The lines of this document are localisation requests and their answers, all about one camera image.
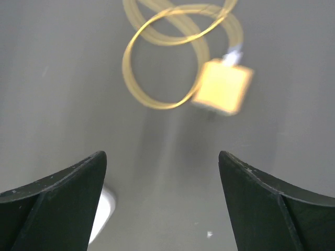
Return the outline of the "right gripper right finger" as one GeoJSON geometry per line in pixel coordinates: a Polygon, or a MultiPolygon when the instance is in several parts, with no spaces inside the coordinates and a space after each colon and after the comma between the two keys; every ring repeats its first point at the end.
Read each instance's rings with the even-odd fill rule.
{"type": "Polygon", "coordinates": [[[219,172],[238,250],[334,250],[334,198],[222,151],[219,172]]]}

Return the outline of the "yellow charger with cable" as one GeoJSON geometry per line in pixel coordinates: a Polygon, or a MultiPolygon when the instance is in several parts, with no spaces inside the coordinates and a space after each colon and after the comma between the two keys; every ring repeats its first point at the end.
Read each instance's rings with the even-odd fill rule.
{"type": "Polygon", "coordinates": [[[253,74],[254,70],[243,65],[227,66],[220,59],[208,61],[201,69],[192,103],[233,116],[240,111],[253,74]]]}

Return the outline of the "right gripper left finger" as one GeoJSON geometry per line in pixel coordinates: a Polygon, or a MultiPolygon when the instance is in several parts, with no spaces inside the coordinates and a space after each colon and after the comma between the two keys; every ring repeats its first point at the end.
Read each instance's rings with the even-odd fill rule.
{"type": "Polygon", "coordinates": [[[1,193],[1,250],[87,250],[107,169],[98,151],[1,193]]]}

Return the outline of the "white charger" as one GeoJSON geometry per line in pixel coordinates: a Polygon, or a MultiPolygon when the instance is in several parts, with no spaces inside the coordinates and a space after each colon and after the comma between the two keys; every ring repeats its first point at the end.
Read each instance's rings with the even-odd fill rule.
{"type": "Polygon", "coordinates": [[[114,213],[117,204],[115,194],[105,185],[103,185],[95,219],[90,235],[89,245],[97,238],[103,230],[111,215],[114,213]]]}

